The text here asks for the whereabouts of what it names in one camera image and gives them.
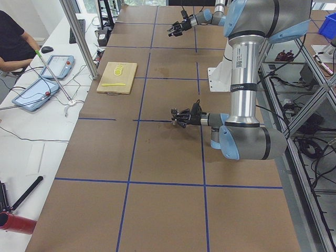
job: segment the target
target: beige square board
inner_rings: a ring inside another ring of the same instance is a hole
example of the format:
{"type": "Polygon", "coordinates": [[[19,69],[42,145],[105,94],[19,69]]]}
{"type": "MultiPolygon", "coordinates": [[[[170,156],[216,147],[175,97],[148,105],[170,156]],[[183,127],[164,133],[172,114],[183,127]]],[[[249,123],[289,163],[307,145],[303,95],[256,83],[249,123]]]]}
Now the beige square board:
{"type": "Polygon", "coordinates": [[[137,63],[108,62],[98,84],[98,93],[129,94],[132,89],[137,63]]]}

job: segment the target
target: metal pole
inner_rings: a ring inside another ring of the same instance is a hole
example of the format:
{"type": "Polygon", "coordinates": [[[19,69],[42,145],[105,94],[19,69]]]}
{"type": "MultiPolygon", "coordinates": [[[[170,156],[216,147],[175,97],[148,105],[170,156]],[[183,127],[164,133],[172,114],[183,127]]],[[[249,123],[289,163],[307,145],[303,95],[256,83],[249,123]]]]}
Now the metal pole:
{"type": "Polygon", "coordinates": [[[63,11],[68,19],[68,22],[70,24],[70,27],[73,31],[73,34],[75,35],[76,38],[76,42],[79,46],[79,49],[83,55],[83,58],[85,60],[85,63],[92,75],[93,79],[96,79],[98,76],[98,72],[96,69],[96,66],[93,63],[92,57],[91,57],[91,53],[90,50],[88,48],[88,45],[85,41],[85,37],[82,33],[82,31],[80,30],[78,21],[77,21],[77,16],[74,10],[74,7],[71,4],[71,1],[67,1],[67,0],[59,0],[63,11]]]}

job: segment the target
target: blue box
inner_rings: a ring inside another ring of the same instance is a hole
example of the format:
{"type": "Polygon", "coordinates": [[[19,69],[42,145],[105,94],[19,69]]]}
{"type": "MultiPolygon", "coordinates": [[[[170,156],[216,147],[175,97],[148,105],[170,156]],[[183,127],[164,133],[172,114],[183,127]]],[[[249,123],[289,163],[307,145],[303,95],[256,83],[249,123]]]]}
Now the blue box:
{"type": "Polygon", "coordinates": [[[336,36],[336,13],[325,17],[325,21],[319,29],[319,34],[330,39],[336,36]]]}

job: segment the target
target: robotic arm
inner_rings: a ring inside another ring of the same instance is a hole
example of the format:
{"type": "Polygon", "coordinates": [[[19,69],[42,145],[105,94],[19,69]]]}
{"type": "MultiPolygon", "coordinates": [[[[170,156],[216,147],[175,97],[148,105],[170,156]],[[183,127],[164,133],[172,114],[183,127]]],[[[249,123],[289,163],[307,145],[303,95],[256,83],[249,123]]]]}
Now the robotic arm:
{"type": "Polygon", "coordinates": [[[231,112],[204,113],[199,101],[192,111],[173,109],[172,120],[187,124],[212,127],[212,147],[221,149],[229,159],[273,159],[282,155],[287,141],[275,130],[261,128],[255,117],[257,94],[258,55],[261,43],[280,43],[300,38],[309,26],[311,1],[307,0],[233,0],[224,16],[227,1],[216,1],[215,13],[209,10],[188,16],[174,23],[169,36],[202,23],[224,25],[224,36],[233,48],[231,80],[231,112]]]}

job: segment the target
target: person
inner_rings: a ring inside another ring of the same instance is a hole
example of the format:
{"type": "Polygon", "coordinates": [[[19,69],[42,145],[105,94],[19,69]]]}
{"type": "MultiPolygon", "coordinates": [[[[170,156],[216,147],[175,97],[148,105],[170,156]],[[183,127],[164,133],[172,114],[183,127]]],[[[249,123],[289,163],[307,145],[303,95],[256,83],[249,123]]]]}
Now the person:
{"type": "Polygon", "coordinates": [[[40,46],[7,13],[0,10],[0,70],[26,68],[40,46]]]}

